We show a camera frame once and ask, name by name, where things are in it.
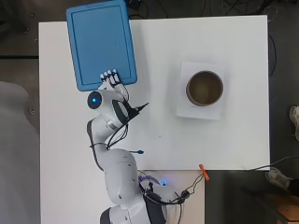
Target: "wire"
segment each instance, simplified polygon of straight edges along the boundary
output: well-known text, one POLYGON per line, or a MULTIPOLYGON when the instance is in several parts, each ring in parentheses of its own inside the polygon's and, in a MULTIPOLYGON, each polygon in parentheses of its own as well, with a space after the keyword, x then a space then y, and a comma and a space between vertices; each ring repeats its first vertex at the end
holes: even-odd
POLYGON ((141 19, 146 19, 145 17, 139 15, 139 14, 133 14, 133 15, 130 15, 129 18, 130 20, 132 19, 132 17, 140 17, 141 19))
POLYGON ((144 7, 145 7, 145 9, 146 9, 146 19, 148 19, 149 18, 149 6, 144 2, 144 1, 141 1, 140 2, 141 3, 141 5, 143 5, 144 7))
POLYGON ((204 175, 202 175, 202 177, 200 178, 200 180, 196 182, 196 184, 195 184, 194 187, 193 187, 193 192, 190 193, 190 195, 193 195, 193 194, 195 193, 196 185, 197 185, 199 182, 201 182, 203 178, 204 178, 204 175))
POLYGON ((202 9, 202 13, 200 14, 200 17, 203 17, 205 9, 206 9, 206 0, 204 2, 204 6, 203 6, 203 9, 202 9))
POLYGON ((166 9, 164 8, 164 6, 162 5, 161 1, 160 0, 156 0, 156 2, 159 4, 161 10, 165 13, 165 16, 167 18, 169 18, 168 12, 166 11, 166 9))
POLYGON ((278 56, 277 56, 277 47, 275 46, 275 42, 274 39, 272 38, 271 35, 269 35, 270 40, 272 41, 273 44, 273 50, 274 50, 274 64, 273 64, 273 68, 272 71, 270 73, 270 77, 273 76, 275 69, 277 68, 277 62, 278 62, 278 56))
POLYGON ((182 205, 181 205, 181 203, 180 203, 180 204, 179 204, 179 218, 178 218, 178 224, 180 223, 182 212, 183 212, 183 208, 182 208, 182 205))
POLYGON ((260 170, 260 169, 263 169, 265 167, 272 167, 272 166, 275 166, 279 163, 281 163, 282 161, 286 161, 286 160, 290 160, 290 159, 296 159, 296 158, 299 158, 299 156, 290 156, 290 157, 285 157, 285 158, 282 158, 281 160, 279 161, 275 161, 269 165, 265 165, 265 166, 260 166, 260 167, 257 167, 257 168, 253 168, 253 169, 250 169, 250 170, 247 170, 247 172, 249 171, 256 171, 256 170, 260 170))
POLYGON ((237 11, 239 14, 243 15, 243 13, 242 13, 239 9, 237 9, 236 7, 234 7, 233 4, 231 4, 230 2, 228 2, 228 1, 226 1, 226 0, 224 0, 224 2, 225 2, 228 6, 230 6, 230 10, 231 10, 231 9, 234 9, 234 10, 237 11))
MULTIPOLYGON (((152 182, 150 181, 150 178, 149 178, 145 173, 143 173, 142 171, 139 171, 139 170, 137 170, 137 171, 140 172, 141 174, 143 174, 143 175, 149 180, 149 182, 152 184, 152 182)), ((183 192, 188 191, 188 189, 190 189, 191 187, 193 187, 193 192, 192 192, 192 193, 187 192, 187 193, 188 193, 189 195, 194 194, 194 193, 195 193, 196 185, 203 179, 203 177, 204 177, 203 174, 200 174, 199 176, 197 176, 196 179, 195 179, 195 181, 193 182, 193 184, 192 184, 191 186, 187 187, 185 190, 182 191, 182 195, 183 195, 183 192)), ((167 202, 161 202, 161 201, 156 201, 156 200, 152 199, 150 196, 147 195, 146 190, 142 187, 142 185, 141 185, 140 183, 139 183, 139 187, 142 189, 142 191, 143 191, 142 194, 143 194, 145 197, 147 197, 147 198, 150 199, 152 202, 157 203, 157 204, 159 204, 159 205, 182 204, 182 203, 184 203, 184 201, 185 201, 185 199, 186 199, 185 197, 182 197, 182 195, 181 195, 181 196, 178 196, 178 197, 177 197, 176 199, 174 199, 173 201, 170 201, 169 203, 167 203, 167 202)))
POLYGON ((200 178, 201 176, 203 176, 203 174, 200 174, 199 176, 196 177, 196 179, 194 180, 193 184, 191 186, 189 186, 188 188, 186 188, 185 190, 190 189, 191 187, 194 186, 194 184, 196 183, 196 181, 198 180, 198 178, 200 178))
POLYGON ((250 2, 250 0, 247 0, 246 7, 245 7, 245 14, 247 13, 247 10, 249 8, 249 2, 250 2))
POLYGON ((225 13, 225 16, 227 16, 228 13, 230 13, 230 11, 232 11, 233 9, 235 9, 235 6, 238 4, 240 0, 236 0, 233 5, 231 6, 231 8, 225 13))
POLYGON ((128 120, 126 124, 122 124, 122 126, 120 126, 120 128, 112 134, 112 136, 109 138, 109 141, 107 143, 107 150, 110 150, 110 148, 112 146, 114 146, 115 144, 119 143, 121 140, 126 138, 126 136, 128 135, 128 132, 129 132, 129 124, 128 124, 129 121, 130 120, 128 120), (114 142, 111 143, 111 141, 112 141, 113 137, 115 136, 115 134, 118 133, 119 130, 122 129, 124 126, 125 126, 125 129, 122 132, 122 134, 114 142))
POLYGON ((269 8, 274 8, 275 9, 275 14, 274 14, 274 16, 272 16, 272 18, 268 19, 268 22, 272 21, 278 15, 278 8, 275 7, 275 6, 269 6, 269 7, 265 8, 263 13, 266 14, 268 17, 270 17, 271 10, 269 8))
POLYGON ((210 17, 212 16, 212 7, 211 7, 211 4, 212 4, 212 0, 209 0, 208 9, 209 9, 209 16, 210 17))

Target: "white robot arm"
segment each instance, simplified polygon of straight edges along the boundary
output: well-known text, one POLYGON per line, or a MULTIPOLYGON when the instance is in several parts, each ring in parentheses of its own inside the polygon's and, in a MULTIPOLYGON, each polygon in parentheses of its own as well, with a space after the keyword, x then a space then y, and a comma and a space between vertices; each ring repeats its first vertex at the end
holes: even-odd
POLYGON ((126 126, 145 105, 130 107, 128 92, 120 83, 116 70, 104 73, 101 78, 101 88, 91 92, 88 97, 88 106, 97 110, 99 115, 88 122, 87 133, 95 162, 105 172, 108 196, 116 206, 102 214, 100 224, 164 224, 166 204, 157 202, 161 199, 169 202, 169 197, 153 193, 152 189, 158 192, 159 186, 151 186, 152 195, 147 196, 146 189, 138 180, 134 156, 124 149, 110 150, 110 141, 106 144, 106 140, 126 126))

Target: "blue tray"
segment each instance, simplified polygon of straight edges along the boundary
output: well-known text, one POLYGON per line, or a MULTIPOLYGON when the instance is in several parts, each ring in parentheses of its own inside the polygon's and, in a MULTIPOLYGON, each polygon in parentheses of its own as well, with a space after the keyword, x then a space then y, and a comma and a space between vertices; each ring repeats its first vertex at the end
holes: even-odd
POLYGON ((117 69, 124 85, 137 82, 134 49, 124 1, 71 7, 66 20, 77 87, 93 91, 100 74, 117 69))

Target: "blue led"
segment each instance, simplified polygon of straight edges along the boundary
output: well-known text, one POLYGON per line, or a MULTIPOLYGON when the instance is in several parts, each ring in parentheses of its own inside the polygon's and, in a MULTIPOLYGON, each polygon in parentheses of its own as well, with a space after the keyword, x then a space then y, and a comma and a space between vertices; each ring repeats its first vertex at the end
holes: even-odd
POLYGON ((166 186, 166 180, 165 179, 161 180, 161 185, 166 186))

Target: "gray floor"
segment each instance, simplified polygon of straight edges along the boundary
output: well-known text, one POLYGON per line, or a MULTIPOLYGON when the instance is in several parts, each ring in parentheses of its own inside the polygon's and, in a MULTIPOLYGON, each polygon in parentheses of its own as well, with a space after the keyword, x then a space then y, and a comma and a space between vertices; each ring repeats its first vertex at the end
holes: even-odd
MULTIPOLYGON (((164 18, 165 14, 156 0, 145 0, 149 5, 151 19, 164 18)), ((204 16, 224 15, 228 6, 221 0, 206 3, 204 16)), ((39 21, 65 21, 68 7, 91 3, 88 0, 21 0, 17 7, 20 18, 29 27, 28 33, 8 32, 0 35, 0 54, 38 54, 37 23, 39 21)), ((170 18, 199 17, 204 0, 162 0, 170 18)), ((255 10, 261 1, 251 0, 248 12, 255 10)), ((292 126, 288 119, 291 105, 299 105, 299 5, 276 2, 278 15, 269 22, 269 34, 275 39, 278 63, 273 76, 269 78, 270 102, 270 143, 271 161, 285 156, 299 155, 299 143, 292 137, 292 126)), ((245 10, 246 4, 238 5, 245 10)), ((142 7, 139 14, 145 15, 142 7)), ((232 10, 229 15, 237 15, 232 10)), ((269 47, 269 63, 272 69, 273 46, 269 47)), ((39 131, 38 103, 38 60, 0 60, 0 80, 14 82, 23 86, 30 95, 25 109, 27 118, 39 131)), ((299 177, 298 161, 281 163, 278 168, 286 175, 299 177)), ((206 183, 206 223, 276 223, 263 209, 242 191, 243 188, 277 191, 269 186, 263 173, 209 172, 211 180, 206 183)))

